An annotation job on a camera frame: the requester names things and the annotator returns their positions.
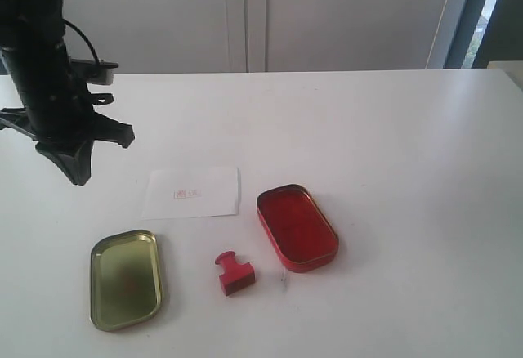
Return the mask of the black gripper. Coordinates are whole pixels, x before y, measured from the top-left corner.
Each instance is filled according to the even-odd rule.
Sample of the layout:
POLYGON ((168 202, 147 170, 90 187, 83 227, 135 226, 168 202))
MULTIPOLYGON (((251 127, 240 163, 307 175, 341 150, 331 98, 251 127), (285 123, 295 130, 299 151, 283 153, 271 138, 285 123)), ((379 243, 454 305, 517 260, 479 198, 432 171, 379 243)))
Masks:
POLYGON ((127 149, 135 140, 132 125, 96 113, 96 99, 74 71, 62 38, 3 42, 1 56, 38 141, 36 151, 73 185, 84 186, 91 178, 92 142, 127 149))

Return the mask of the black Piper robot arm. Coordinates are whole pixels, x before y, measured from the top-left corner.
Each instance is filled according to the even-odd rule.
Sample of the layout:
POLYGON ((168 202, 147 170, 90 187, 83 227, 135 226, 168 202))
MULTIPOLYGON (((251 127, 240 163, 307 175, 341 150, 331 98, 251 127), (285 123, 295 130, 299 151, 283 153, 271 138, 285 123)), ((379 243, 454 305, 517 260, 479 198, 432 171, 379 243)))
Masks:
POLYGON ((1 111, 1 127, 35 141, 76 186, 91 177, 92 148, 105 141, 128 148, 131 125, 96 112, 108 105, 110 92, 92 93, 89 84, 108 86, 118 64, 94 54, 90 60, 69 56, 65 30, 82 30, 63 16, 64 0, 1 0, 1 59, 22 106, 1 111))

